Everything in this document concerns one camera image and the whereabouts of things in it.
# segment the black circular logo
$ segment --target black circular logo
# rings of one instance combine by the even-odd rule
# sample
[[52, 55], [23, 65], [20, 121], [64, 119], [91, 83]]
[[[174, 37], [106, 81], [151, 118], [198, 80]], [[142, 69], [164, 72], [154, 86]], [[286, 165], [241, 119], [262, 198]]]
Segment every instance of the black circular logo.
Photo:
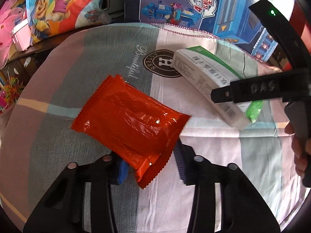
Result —
[[157, 50], [148, 54], [142, 63], [147, 70], [162, 77], [180, 77], [181, 74], [171, 67], [173, 56], [173, 51]]

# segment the finger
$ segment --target finger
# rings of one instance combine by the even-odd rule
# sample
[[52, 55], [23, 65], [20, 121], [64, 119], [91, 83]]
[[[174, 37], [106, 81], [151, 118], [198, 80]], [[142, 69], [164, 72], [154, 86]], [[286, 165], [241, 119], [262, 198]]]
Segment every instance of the finger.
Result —
[[298, 138], [296, 136], [293, 137], [292, 150], [294, 151], [295, 156], [297, 158], [301, 157], [303, 150], [302, 150], [300, 141], [298, 140]]
[[308, 161], [306, 157], [301, 157], [301, 158], [294, 158], [294, 163], [298, 169], [301, 171], [305, 171], [308, 165]]
[[292, 135], [295, 133], [295, 130], [294, 130], [293, 126], [289, 123], [288, 125], [286, 125], [284, 132], [286, 134]]
[[300, 170], [297, 166], [296, 166], [296, 173], [303, 179], [304, 178], [304, 171]]
[[307, 140], [307, 143], [306, 143], [306, 152], [307, 152], [307, 154], [311, 155], [311, 139], [308, 139], [308, 140]]

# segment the blue toy box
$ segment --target blue toy box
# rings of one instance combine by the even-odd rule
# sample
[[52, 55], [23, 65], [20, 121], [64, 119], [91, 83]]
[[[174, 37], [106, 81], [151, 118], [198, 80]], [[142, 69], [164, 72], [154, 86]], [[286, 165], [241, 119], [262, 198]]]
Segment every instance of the blue toy box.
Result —
[[[248, 9], [259, 0], [125, 0], [125, 22], [207, 31], [266, 61], [277, 43]], [[269, 0], [288, 19], [294, 0]]]

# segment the shiny red wrapper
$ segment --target shiny red wrapper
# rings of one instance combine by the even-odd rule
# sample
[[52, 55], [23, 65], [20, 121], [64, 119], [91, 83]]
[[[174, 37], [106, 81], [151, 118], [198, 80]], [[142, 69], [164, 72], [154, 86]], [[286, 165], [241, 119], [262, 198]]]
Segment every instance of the shiny red wrapper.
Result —
[[145, 188], [169, 160], [190, 116], [179, 113], [109, 75], [72, 123], [116, 152]]

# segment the silver screw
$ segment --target silver screw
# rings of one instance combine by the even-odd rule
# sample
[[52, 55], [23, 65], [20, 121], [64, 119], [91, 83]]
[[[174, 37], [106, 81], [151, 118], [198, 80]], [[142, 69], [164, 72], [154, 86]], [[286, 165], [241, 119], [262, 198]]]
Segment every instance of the silver screw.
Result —
[[68, 164], [67, 167], [69, 169], [75, 169], [77, 166], [78, 166], [78, 164], [76, 162], [71, 162], [71, 163]]
[[103, 161], [109, 162], [109, 161], [111, 161], [111, 160], [112, 160], [112, 156], [111, 156], [111, 155], [105, 155], [105, 156], [103, 156]]
[[235, 163], [230, 163], [228, 165], [228, 167], [231, 169], [231, 170], [237, 170], [238, 166], [235, 164]]
[[196, 162], [202, 162], [204, 160], [204, 158], [200, 155], [194, 156], [193, 159]]

